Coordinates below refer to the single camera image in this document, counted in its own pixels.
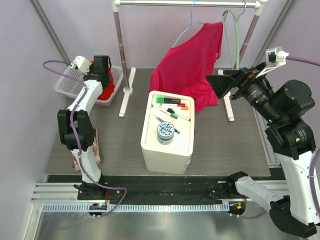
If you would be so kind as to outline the red t shirt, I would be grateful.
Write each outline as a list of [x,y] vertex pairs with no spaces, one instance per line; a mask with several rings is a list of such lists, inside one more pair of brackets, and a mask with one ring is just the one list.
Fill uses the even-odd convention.
[[108,100],[115,90],[114,78],[111,70],[109,71],[109,77],[110,79],[109,79],[108,87],[106,87],[103,90],[102,94],[98,97],[98,100],[101,100],[101,101]]

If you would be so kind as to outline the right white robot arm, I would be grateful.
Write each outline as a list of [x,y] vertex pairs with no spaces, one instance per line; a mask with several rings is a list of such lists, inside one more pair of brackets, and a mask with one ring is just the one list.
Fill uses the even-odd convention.
[[317,233],[320,204],[316,162],[320,151],[314,133],[302,116],[315,106],[310,87],[299,80],[287,81],[274,91],[266,78],[266,63],[228,75],[208,75],[207,82],[218,98],[236,89],[233,100],[244,98],[266,121],[267,140],[279,160],[288,194],[281,195],[239,171],[226,179],[226,193],[248,197],[269,214],[284,233],[308,238]]

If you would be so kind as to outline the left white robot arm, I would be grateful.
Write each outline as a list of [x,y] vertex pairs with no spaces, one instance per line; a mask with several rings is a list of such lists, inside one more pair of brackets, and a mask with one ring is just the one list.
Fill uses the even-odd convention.
[[93,61],[82,56],[76,57],[70,68],[79,71],[80,76],[63,73],[62,77],[80,83],[82,89],[67,109],[57,113],[60,142],[71,151],[82,175],[81,184],[74,187],[81,195],[97,200],[106,195],[107,188],[93,150],[96,129],[91,123],[90,112],[109,86],[111,66],[111,59],[107,55],[95,55]]

